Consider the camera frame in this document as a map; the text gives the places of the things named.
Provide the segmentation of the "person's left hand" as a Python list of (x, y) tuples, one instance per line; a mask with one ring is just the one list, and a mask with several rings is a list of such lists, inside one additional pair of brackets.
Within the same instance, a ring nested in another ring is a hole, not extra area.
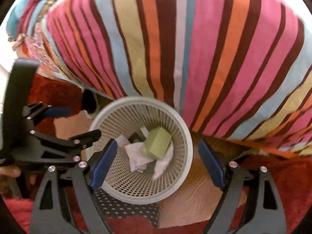
[(21, 175), (21, 170), (15, 166), (1, 166), (0, 167), (0, 190), (1, 193), (6, 193), (8, 191), (8, 178), (16, 178)]

